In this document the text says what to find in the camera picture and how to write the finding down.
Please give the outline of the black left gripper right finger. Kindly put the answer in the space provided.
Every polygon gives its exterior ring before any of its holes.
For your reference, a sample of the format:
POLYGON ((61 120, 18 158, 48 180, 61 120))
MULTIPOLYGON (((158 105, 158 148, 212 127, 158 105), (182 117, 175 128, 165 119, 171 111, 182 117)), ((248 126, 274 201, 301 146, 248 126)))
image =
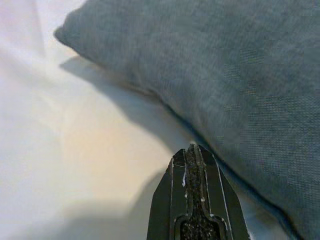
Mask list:
POLYGON ((215 156, 197 144, 193 151, 200 171, 202 210, 218 227, 218 239, 250 240, 240 201, 215 156))

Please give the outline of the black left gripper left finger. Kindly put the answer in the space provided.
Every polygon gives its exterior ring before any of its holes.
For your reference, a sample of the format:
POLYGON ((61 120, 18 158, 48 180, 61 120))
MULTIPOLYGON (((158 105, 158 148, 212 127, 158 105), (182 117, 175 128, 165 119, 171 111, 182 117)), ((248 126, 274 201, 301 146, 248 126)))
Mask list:
POLYGON ((189 190, 193 144, 175 153, 153 194, 147 240, 190 240, 193 196, 189 190))

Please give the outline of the grey pillow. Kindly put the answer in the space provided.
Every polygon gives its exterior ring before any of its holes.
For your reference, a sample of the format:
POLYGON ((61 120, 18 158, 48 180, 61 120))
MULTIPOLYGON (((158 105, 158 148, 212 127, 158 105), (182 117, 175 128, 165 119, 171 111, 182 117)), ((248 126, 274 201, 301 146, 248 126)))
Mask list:
POLYGON ((62 44, 190 124, 303 240, 320 240, 316 0, 86 0, 62 44))

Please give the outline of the bed with cream sheet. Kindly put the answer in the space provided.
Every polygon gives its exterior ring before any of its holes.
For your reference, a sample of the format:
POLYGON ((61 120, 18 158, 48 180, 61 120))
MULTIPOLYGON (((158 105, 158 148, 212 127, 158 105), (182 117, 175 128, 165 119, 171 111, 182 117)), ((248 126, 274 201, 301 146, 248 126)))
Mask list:
POLYGON ((195 133, 60 44, 84 0, 0 0, 0 240, 146 240, 195 133))

